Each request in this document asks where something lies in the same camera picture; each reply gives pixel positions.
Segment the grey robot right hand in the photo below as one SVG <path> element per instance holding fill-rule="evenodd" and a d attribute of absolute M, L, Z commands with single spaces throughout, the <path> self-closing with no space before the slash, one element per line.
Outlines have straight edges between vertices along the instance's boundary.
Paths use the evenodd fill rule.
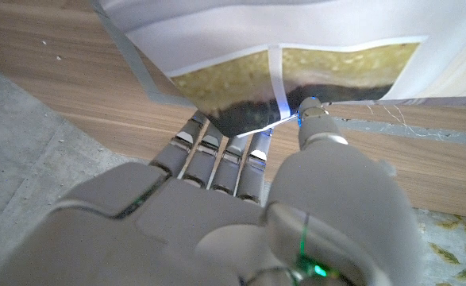
<path fill-rule="evenodd" d="M 300 150 L 265 204 L 269 132 L 248 159 L 192 145 L 196 114 L 148 164 L 69 191 L 0 267 L 0 285 L 417 285 L 422 240 L 388 170 L 352 147 L 315 97 L 298 109 Z"/>

